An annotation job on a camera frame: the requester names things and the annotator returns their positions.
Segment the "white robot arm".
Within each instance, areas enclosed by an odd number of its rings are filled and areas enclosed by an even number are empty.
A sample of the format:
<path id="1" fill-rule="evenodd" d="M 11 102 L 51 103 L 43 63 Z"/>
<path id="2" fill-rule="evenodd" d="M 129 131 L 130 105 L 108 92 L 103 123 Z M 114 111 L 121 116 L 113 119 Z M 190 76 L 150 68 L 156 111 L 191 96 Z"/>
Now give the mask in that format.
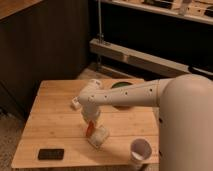
<path id="1" fill-rule="evenodd" d="M 103 105 L 157 107 L 159 170 L 213 171 L 213 80 L 185 74 L 105 90 L 93 79 L 78 101 L 87 120 Z"/>

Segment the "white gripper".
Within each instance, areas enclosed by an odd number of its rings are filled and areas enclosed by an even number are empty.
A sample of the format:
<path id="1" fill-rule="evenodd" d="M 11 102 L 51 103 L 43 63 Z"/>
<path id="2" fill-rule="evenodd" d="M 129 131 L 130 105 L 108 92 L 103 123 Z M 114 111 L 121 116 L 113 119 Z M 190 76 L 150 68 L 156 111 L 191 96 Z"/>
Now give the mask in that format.
<path id="1" fill-rule="evenodd" d="M 100 126 L 98 118 L 100 116 L 101 110 L 98 106 L 83 106 L 81 110 L 82 117 L 84 119 L 83 131 L 84 134 L 87 133 L 88 123 L 92 121 L 94 123 L 95 130 Z"/>

